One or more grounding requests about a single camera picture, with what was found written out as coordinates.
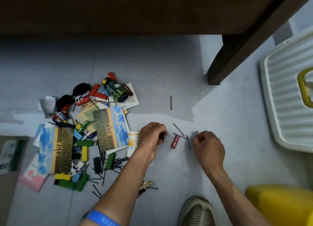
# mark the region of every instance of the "gray floor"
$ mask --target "gray floor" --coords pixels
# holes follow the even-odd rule
[[[208,86],[204,74],[221,46],[219,36],[139,36],[88,40],[4,41],[0,46],[0,131],[2,135],[35,135],[46,120],[38,98],[70,94],[81,82],[100,83],[113,71],[131,82],[140,105],[129,109],[131,130],[151,121],[164,123],[171,136],[159,147],[145,180],[150,189],[136,202],[131,225],[175,225],[183,203],[193,195],[213,205],[217,225],[230,221],[215,189],[180,140],[170,149],[175,123],[191,136],[211,130],[226,149],[225,169],[244,192],[253,184],[292,184],[308,188],[302,155],[278,146],[271,136],[258,76],[261,56],[274,47],[269,38],[220,86]],[[170,96],[173,97],[170,110]],[[28,145],[25,168],[37,148]],[[98,154],[92,147],[90,159]],[[104,193],[117,173],[108,172]],[[78,225],[97,201],[92,183],[82,192],[53,185],[49,176],[39,193],[18,183],[8,226]]]

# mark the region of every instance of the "white laundry basket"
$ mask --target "white laundry basket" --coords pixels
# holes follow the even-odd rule
[[[313,153],[313,27],[266,54],[260,73],[275,140]]]

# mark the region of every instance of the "gray sneaker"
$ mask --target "gray sneaker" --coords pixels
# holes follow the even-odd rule
[[[189,198],[179,214],[178,226],[215,226],[209,201],[201,196]]]

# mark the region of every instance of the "hand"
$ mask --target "hand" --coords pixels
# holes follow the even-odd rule
[[[162,143],[162,139],[159,139],[159,135],[162,132],[168,135],[165,125],[158,122],[151,122],[140,131],[139,144],[136,151],[148,157],[149,165],[157,154],[157,147]]]
[[[224,145],[213,132],[203,131],[193,138],[193,147],[203,171],[210,178],[216,170],[223,170]]]

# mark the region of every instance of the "white bottle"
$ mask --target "white bottle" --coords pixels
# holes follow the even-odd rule
[[[131,157],[133,152],[137,149],[139,143],[139,131],[130,131],[128,134],[128,149],[127,157]]]

